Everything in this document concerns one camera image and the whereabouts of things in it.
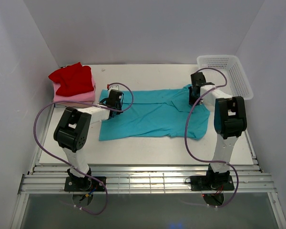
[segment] gray wall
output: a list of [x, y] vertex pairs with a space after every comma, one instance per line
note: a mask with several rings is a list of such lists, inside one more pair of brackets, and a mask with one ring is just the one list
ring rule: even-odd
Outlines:
[[60, 66], [235, 54], [264, 0], [24, 0]]
[[0, 229], [9, 228], [36, 147], [33, 120], [51, 100], [47, 76], [57, 68], [24, 2], [0, 0]]
[[286, 217], [286, 0], [265, 1], [237, 56], [254, 92], [246, 104], [248, 130]]

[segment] stack of folded clothes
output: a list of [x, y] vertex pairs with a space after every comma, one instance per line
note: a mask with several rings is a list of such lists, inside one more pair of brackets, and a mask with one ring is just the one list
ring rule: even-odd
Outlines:
[[[82, 66], [80, 62], [69, 65], [54, 71], [49, 79], [53, 81], [53, 102], [70, 100], [92, 104], [95, 100], [95, 81], [89, 66]], [[56, 107], [62, 106], [87, 107], [76, 103], [56, 104]]]

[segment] table top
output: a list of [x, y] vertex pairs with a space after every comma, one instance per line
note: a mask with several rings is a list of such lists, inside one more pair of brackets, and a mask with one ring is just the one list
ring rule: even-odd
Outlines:
[[[191, 82], [190, 74], [198, 67], [195, 64], [125, 64], [125, 65], [89, 65], [96, 82], [96, 100], [98, 101], [102, 89], [108, 83], [120, 82], [129, 86], [133, 91], [178, 89]], [[215, 85], [224, 83], [218, 73], [206, 70], [207, 82]], [[230, 94], [230, 84], [222, 90]], [[211, 160], [214, 155], [217, 133], [214, 130], [214, 108], [206, 105], [210, 110], [208, 129], [201, 140], [189, 139], [189, 147], [194, 155], [200, 159]], [[63, 150], [53, 139], [53, 133], [64, 108], [54, 108], [50, 125], [45, 138], [44, 147], [53, 154], [67, 159]], [[200, 165], [202, 163], [192, 159], [184, 145], [182, 137], [128, 137], [112, 141], [99, 141], [101, 123], [90, 126], [88, 138], [82, 149], [88, 164], [93, 165]], [[59, 160], [42, 152], [40, 164], [61, 164]], [[252, 165], [250, 148], [243, 133], [235, 144], [231, 164]]]

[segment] plastic basket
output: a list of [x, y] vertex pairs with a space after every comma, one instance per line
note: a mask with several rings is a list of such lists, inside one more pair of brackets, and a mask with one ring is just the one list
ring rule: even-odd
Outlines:
[[[198, 56], [197, 64], [199, 68], [216, 68], [225, 74], [228, 79], [228, 86], [223, 88], [225, 93], [242, 96], [245, 100], [253, 98], [251, 86], [238, 57], [233, 55]], [[210, 75], [212, 79], [222, 78], [222, 75], [212, 70], [203, 70], [203, 73], [206, 78]]]

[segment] teal cloth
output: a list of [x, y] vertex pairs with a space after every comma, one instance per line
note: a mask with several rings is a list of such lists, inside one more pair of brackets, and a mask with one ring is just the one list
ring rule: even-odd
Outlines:
[[[187, 116], [191, 110], [188, 104], [189, 90], [166, 89], [156, 91], [134, 91], [132, 107], [120, 115], [102, 121], [100, 141], [124, 137], [184, 137]], [[123, 109], [131, 103], [131, 94], [124, 93]], [[102, 90], [100, 100], [108, 97]], [[210, 112], [204, 105], [195, 107], [188, 128], [188, 137], [202, 138], [207, 130]]]

